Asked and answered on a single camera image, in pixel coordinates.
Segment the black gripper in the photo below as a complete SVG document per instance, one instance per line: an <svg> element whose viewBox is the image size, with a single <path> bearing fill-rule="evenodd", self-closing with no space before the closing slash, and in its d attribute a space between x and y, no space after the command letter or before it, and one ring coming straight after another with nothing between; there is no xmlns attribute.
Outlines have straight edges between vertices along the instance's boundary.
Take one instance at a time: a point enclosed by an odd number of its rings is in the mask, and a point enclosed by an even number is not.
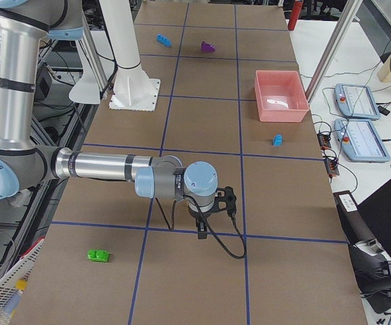
<svg viewBox="0 0 391 325"><path fill-rule="evenodd" d="M198 239L205 240L207 238L207 228L203 220L207 219L213 213L213 209L199 213L197 209L193 210L192 207L188 205L188 212L196 220Z"/></svg>

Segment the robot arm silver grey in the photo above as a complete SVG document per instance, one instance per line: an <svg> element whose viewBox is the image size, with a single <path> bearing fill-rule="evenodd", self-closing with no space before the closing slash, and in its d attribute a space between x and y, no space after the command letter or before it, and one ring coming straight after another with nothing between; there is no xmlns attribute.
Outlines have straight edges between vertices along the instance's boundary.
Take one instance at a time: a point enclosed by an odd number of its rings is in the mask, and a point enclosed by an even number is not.
<svg viewBox="0 0 391 325"><path fill-rule="evenodd" d="M173 157L75 152L30 139L41 39L83 35L80 1L0 1L0 200L48 179L128 181L138 196L186 200L198 237L213 229L218 179L207 162L183 167Z"/></svg>

